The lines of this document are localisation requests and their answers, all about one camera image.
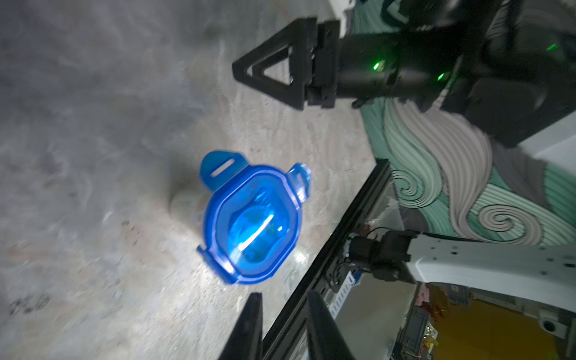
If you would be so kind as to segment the blue-lid container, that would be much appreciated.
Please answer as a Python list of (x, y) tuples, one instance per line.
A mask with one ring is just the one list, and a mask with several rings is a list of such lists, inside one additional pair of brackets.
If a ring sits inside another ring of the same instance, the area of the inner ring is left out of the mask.
[(171, 215), (196, 231), (202, 258), (227, 284), (258, 284), (273, 276), (296, 247), (311, 170), (252, 165), (243, 154), (208, 153), (199, 168), (204, 190), (183, 189)]

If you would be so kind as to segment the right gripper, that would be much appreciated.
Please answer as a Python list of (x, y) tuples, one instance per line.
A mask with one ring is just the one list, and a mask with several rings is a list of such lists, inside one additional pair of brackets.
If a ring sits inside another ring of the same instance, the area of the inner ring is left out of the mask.
[(339, 37), (337, 20), (298, 18), (232, 63), (236, 81), (296, 110), (332, 108), (349, 98), (414, 101), (427, 110), (448, 85), (462, 54), (461, 24), (429, 30)]

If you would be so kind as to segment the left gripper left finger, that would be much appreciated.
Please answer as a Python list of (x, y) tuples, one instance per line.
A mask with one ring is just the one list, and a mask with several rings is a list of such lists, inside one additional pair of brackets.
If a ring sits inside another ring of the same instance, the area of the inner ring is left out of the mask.
[(252, 292), (220, 354), (219, 360), (263, 358), (263, 295)]

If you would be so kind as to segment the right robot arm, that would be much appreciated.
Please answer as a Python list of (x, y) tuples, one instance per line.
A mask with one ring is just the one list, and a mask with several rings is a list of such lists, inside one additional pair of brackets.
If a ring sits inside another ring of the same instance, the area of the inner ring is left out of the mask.
[(575, 114), (573, 1), (360, 1), (351, 33), (295, 19), (232, 74), (361, 111), (415, 231), (412, 280), (575, 310), (575, 174), (524, 148)]

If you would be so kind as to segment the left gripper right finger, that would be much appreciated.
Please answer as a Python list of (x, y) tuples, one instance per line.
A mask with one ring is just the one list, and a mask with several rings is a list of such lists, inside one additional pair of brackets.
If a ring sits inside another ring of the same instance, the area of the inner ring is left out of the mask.
[(323, 297), (317, 291), (307, 294), (306, 326), (309, 359), (354, 359)]

